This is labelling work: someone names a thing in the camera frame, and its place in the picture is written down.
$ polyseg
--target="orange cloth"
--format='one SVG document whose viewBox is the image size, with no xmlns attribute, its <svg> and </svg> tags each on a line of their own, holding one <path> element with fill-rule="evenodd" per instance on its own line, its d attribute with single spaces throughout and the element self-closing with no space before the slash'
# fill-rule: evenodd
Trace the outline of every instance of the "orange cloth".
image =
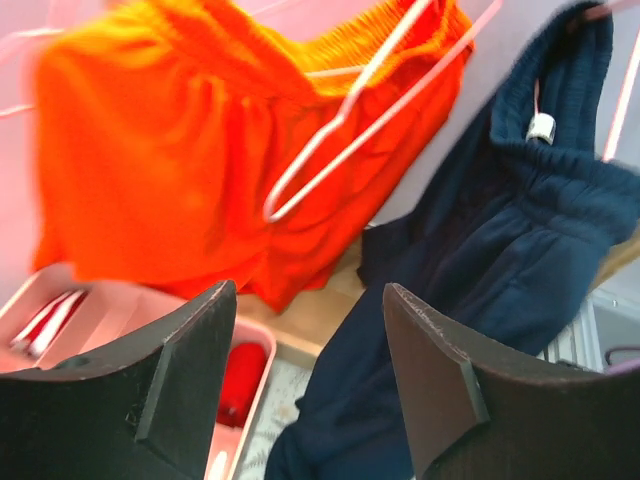
<svg viewBox="0 0 640 480">
<path fill-rule="evenodd" d="M 438 2 L 283 203 L 470 27 L 454 0 Z M 80 279 L 186 298 L 232 279 L 276 310 L 323 286 L 447 119 L 472 47 L 293 212 L 267 224 L 270 188 L 356 77 L 303 72 L 366 64 L 409 5 L 387 0 L 297 43 L 228 0 L 147 0 L 56 41 L 35 77 L 44 218 L 35 268 L 68 261 Z"/>
</svg>

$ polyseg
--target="clothing tag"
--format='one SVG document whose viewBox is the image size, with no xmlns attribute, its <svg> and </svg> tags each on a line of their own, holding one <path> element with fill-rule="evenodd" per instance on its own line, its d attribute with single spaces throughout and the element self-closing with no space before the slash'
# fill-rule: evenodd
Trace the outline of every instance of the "clothing tag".
<svg viewBox="0 0 640 480">
<path fill-rule="evenodd" d="M 541 138 L 549 145 L 553 145 L 553 138 L 556 135 L 556 121 L 551 115 L 546 113 L 536 113 L 529 123 L 526 140 Z"/>
</svg>

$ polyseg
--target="pink plastic container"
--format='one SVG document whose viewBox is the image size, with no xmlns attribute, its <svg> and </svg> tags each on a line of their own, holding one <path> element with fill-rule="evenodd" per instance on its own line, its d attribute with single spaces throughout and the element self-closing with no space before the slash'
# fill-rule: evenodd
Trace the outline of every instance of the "pink plastic container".
<svg viewBox="0 0 640 480">
<path fill-rule="evenodd" d="M 80 286 L 90 289 L 89 295 L 38 360 L 11 351 L 11 339 L 44 304 L 61 293 Z M 73 281 L 69 266 L 52 265 L 29 278 L 0 310 L 0 372 L 35 366 L 51 368 L 66 358 L 92 350 L 143 327 L 183 303 L 184 300 L 180 298 L 122 282 L 80 284 Z M 267 364 L 245 427 L 233 429 L 216 424 L 205 480 L 233 478 L 275 358 L 276 340 L 273 334 L 260 325 L 237 317 L 231 348 L 245 342 L 262 345 L 267 354 Z M 211 469 L 220 452 L 226 453 L 227 460 L 222 475 L 214 476 Z"/>
</svg>

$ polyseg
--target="red and white item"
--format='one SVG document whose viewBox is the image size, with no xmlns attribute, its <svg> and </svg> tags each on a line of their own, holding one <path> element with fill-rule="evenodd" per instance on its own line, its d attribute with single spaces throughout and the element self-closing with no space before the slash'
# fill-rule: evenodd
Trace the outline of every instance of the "red and white item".
<svg viewBox="0 0 640 480">
<path fill-rule="evenodd" d="M 84 298 L 86 290 L 72 290 L 59 295 L 38 311 L 31 322 L 11 340 L 11 348 L 39 358 L 58 335 Z"/>
</svg>

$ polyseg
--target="navy blue garment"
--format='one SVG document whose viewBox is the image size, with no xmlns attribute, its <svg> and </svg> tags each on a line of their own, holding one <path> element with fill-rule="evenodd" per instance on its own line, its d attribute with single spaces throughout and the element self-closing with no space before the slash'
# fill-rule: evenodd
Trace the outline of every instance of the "navy blue garment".
<svg viewBox="0 0 640 480">
<path fill-rule="evenodd" d="M 632 235 L 640 177 L 594 155 L 610 18 L 532 41 L 415 210 L 366 232 L 367 290 L 322 351 L 266 480 L 408 480 L 412 466 L 382 314 L 399 283 L 445 315 L 538 354 L 574 318 L 600 262 Z M 553 145 L 525 142 L 540 80 Z"/>
</svg>

